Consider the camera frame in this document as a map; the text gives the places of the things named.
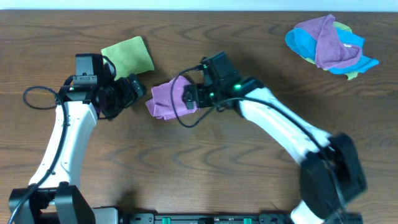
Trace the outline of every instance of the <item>blue towel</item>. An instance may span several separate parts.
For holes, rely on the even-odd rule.
[[[364,45],[364,39],[358,35],[351,32],[341,30],[337,28],[337,34],[340,41],[344,44],[353,44],[360,47]],[[315,49],[317,46],[317,41],[312,38],[305,30],[300,28],[295,28],[289,31],[285,37],[286,44],[296,53],[298,53],[303,58],[315,59]],[[364,55],[361,56],[359,62],[355,65],[346,68],[331,68],[329,72],[341,75],[348,72],[358,71],[360,73],[366,72],[371,67],[378,65],[379,61],[376,59],[368,58]]]

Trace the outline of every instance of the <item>wood grain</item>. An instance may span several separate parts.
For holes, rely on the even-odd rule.
[[[0,222],[8,219],[11,190],[25,187],[41,161],[55,117],[54,110],[27,108],[22,92],[32,85],[58,90],[75,71],[75,54],[141,35],[155,63],[154,72],[139,75],[147,87],[225,50],[243,74],[260,78],[299,116],[348,133],[369,184],[349,208],[366,223],[397,223],[397,14],[333,14],[365,37],[364,54],[381,62],[352,81],[317,69],[284,42],[294,24],[324,12],[1,11]],[[296,206],[298,167],[255,124],[226,111],[185,129],[151,117],[149,98],[93,131],[81,175],[92,207],[192,213]]]

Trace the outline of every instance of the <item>white wall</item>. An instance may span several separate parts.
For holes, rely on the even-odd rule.
[[[398,12],[398,0],[0,0],[0,9]]]

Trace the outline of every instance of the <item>wire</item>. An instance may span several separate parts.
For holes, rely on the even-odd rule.
[[[50,88],[47,88],[45,86],[32,86],[29,87],[28,89],[25,90],[22,99],[24,100],[24,103],[28,106],[30,106],[31,108],[34,109],[38,109],[38,110],[47,110],[50,108],[38,108],[38,107],[34,107],[32,105],[30,105],[27,100],[26,100],[26,95],[28,94],[28,92],[30,92],[31,90],[35,90],[35,89],[40,89],[40,90],[47,90],[49,92],[51,92],[56,99],[58,100],[58,102],[60,103],[61,107],[62,107],[62,114],[63,114],[63,125],[62,125],[62,132],[61,132],[61,138],[60,138],[60,143],[58,144],[58,149],[55,153],[54,159],[49,167],[49,169],[46,171],[46,173],[44,174],[44,176],[35,184],[33,185],[29,191],[21,198],[21,200],[18,202],[16,208],[14,209],[14,211],[12,212],[10,219],[8,220],[8,224],[12,224],[15,217],[17,216],[19,210],[22,208],[23,204],[25,204],[26,200],[30,198],[30,196],[44,183],[44,181],[53,173],[53,170],[55,168],[55,166],[57,165],[57,162],[59,160],[59,157],[61,155],[62,152],[62,147],[63,147],[63,143],[65,142],[65,138],[67,135],[67,128],[68,128],[68,116],[67,116],[67,109],[63,103],[62,98],[58,95],[58,93],[56,93],[55,91],[53,91]]]
[[[174,99],[173,99],[173,88],[174,88],[174,83],[176,82],[177,78],[178,78],[179,76],[183,75],[184,73],[189,72],[189,71],[192,71],[192,70],[199,70],[199,69],[200,69],[200,66],[199,66],[199,65],[197,65],[197,66],[195,66],[195,67],[192,67],[192,68],[185,69],[185,70],[183,70],[182,72],[180,72],[180,73],[174,78],[174,80],[173,80],[172,87],[171,87],[171,90],[170,90],[170,97],[171,97],[171,101],[172,101],[172,107],[173,107],[174,115],[175,115],[175,117],[177,118],[178,122],[179,122],[182,126],[184,126],[184,127],[186,127],[186,128],[193,128],[193,127],[195,127],[196,125],[198,125],[200,121],[202,121],[203,119],[205,119],[215,108],[217,108],[217,110],[220,112],[220,110],[219,110],[218,108],[219,108],[221,105],[223,105],[223,104],[225,104],[225,103],[227,103],[227,102],[229,102],[229,101],[241,101],[241,100],[246,100],[246,101],[251,101],[251,102],[255,102],[255,103],[260,103],[260,104],[262,104],[262,105],[268,106],[268,107],[270,107],[270,108],[276,110],[276,112],[280,113],[281,115],[283,115],[284,117],[286,117],[290,122],[292,122],[294,125],[296,125],[296,127],[298,127],[305,135],[307,135],[308,138],[309,138],[309,139],[314,143],[314,145],[319,149],[319,152],[320,152],[321,156],[323,157],[323,161],[325,161],[326,168],[328,169],[328,171],[329,171],[329,173],[330,173],[330,175],[331,175],[331,179],[332,179],[333,185],[335,186],[336,194],[337,194],[338,201],[339,201],[339,204],[340,204],[340,209],[341,209],[343,215],[346,216],[347,211],[346,211],[346,209],[345,209],[344,197],[343,197],[343,194],[342,194],[342,192],[341,192],[340,185],[339,185],[339,183],[338,183],[336,174],[335,174],[335,172],[334,172],[334,170],[333,170],[333,168],[332,168],[332,165],[330,164],[330,161],[328,160],[328,156],[327,156],[327,155],[325,154],[325,152],[322,150],[324,147],[322,147],[322,146],[319,144],[319,142],[313,137],[312,133],[309,132],[306,128],[304,128],[298,121],[296,121],[294,118],[292,118],[292,117],[289,116],[287,113],[285,113],[285,111],[281,110],[279,107],[273,105],[272,103],[268,103],[268,102],[265,102],[265,101],[262,101],[262,100],[258,100],[258,99],[254,99],[254,98],[248,98],[248,97],[234,97],[234,98],[229,98],[229,99],[222,100],[222,101],[220,101],[220,102],[214,104],[210,109],[208,109],[208,110],[206,111],[206,113],[204,113],[201,117],[199,117],[193,124],[187,125],[187,124],[183,123],[183,122],[181,121],[180,117],[179,117],[178,114],[177,114],[177,110],[175,109],[175,104],[174,104]]]

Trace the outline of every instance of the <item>black cable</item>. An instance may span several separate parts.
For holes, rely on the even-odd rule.
[[[178,116],[177,111],[176,111],[176,109],[175,109],[175,104],[174,104],[174,99],[173,99],[173,88],[174,88],[174,83],[176,82],[176,80],[177,80],[177,78],[178,78],[179,76],[183,75],[183,74],[186,73],[186,72],[192,71],[192,70],[200,70],[200,65],[197,65],[197,66],[192,67],[192,68],[185,69],[185,70],[183,70],[182,72],[180,72],[180,73],[175,77],[175,79],[173,80],[173,83],[172,83],[172,86],[171,86],[171,90],[170,90],[170,97],[171,97],[171,101],[172,101],[172,107],[173,107],[174,115],[175,115],[175,117],[177,118],[178,122],[179,122],[182,126],[184,126],[184,127],[186,127],[186,128],[193,128],[193,127],[195,127],[196,125],[198,125],[198,123],[199,123],[200,121],[202,121],[203,119],[205,119],[206,116],[209,115],[215,108],[219,108],[219,106],[221,106],[221,105],[223,105],[223,104],[225,104],[225,103],[227,103],[227,102],[229,102],[229,101],[247,100],[247,101],[251,101],[251,102],[255,102],[255,103],[260,103],[260,104],[262,104],[262,105],[268,106],[268,107],[270,107],[270,108],[276,110],[276,112],[280,113],[281,115],[283,115],[284,117],[286,117],[290,122],[292,122],[294,125],[296,125],[296,127],[298,127],[305,135],[307,135],[308,138],[314,143],[314,145],[316,145],[316,147],[319,148],[319,152],[320,152],[320,154],[322,155],[322,157],[323,157],[323,159],[324,159],[324,161],[325,161],[326,168],[328,169],[328,171],[329,171],[329,173],[330,173],[330,175],[331,175],[331,178],[332,178],[333,185],[335,186],[336,194],[337,194],[337,197],[338,197],[338,200],[339,200],[339,204],[340,204],[340,209],[341,209],[341,211],[343,212],[343,215],[346,215],[347,211],[346,211],[346,209],[345,209],[344,197],[343,197],[343,194],[342,194],[342,192],[341,192],[340,185],[339,185],[339,183],[338,183],[336,174],[335,174],[335,172],[333,171],[333,168],[332,168],[332,165],[330,164],[330,161],[328,160],[328,156],[327,156],[327,155],[325,154],[325,152],[323,152],[323,150],[322,150],[324,147],[322,147],[322,146],[319,144],[319,142],[313,137],[312,133],[310,133],[306,128],[304,128],[298,121],[296,121],[295,119],[293,119],[291,116],[289,116],[288,114],[286,114],[283,110],[281,110],[279,107],[273,105],[272,103],[268,103],[268,102],[265,102],[265,101],[262,101],[262,100],[257,100],[257,99],[248,98],[248,97],[234,97],[234,98],[229,98],[229,99],[222,100],[222,101],[220,101],[220,102],[214,104],[210,109],[208,109],[208,110],[206,111],[206,113],[204,113],[201,117],[199,117],[199,118],[197,119],[197,121],[194,122],[193,124],[187,125],[187,124],[183,123],[183,122],[181,121],[180,117]]]
[[[26,95],[28,94],[28,92],[30,92],[31,90],[35,90],[35,89],[40,89],[40,90],[47,90],[49,92],[51,92],[56,99],[58,100],[58,102],[60,103],[61,107],[62,107],[62,113],[63,113],[63,124],[62,124],[62,132],[61,132],[61,138],[60,138],[60,143],[58,145],[58,149],[55,153],[54,159],[50,165],[50,168],[46,171],[46,173],[44,174],[44,176],[35,184],[33,185],[29,191],[21,198],[21,200],[18,202],[16,208],[14,209],[14,211],[12,212],[10,219],[8,220],[8,224],[12,224],[15,217],[17,216],[19,210],[22,208],[23,204],[25,204],[26,200],[30,198],[30,196],[44,183],[44,181],[51,175],[51,173],[53,172],[55,166],[57,165],[57,162],[59,160],[59,157],[61,155],[62,152],[62,147],[63,147],[63,143],[65,142],[65,138],[67,135],[67,128],[68,128],[68,116],[67,116],[67,109],[65,107],[65,105],[63,104],[63,101],[61,99],[61,97],[58,95],[58,93],[54,92],[52,89],[47,88],[45,86],[32,86],[29,87],[28,89],[25,90],[22,99],[24,100],[24,103],[28,106],[30,106],[31,108],[34,109],[38,109],[38,110],[46,110],[46,109],[50,109],[50,108],[38,108],[35,106],[30,105],[27,100],[26,100]]]

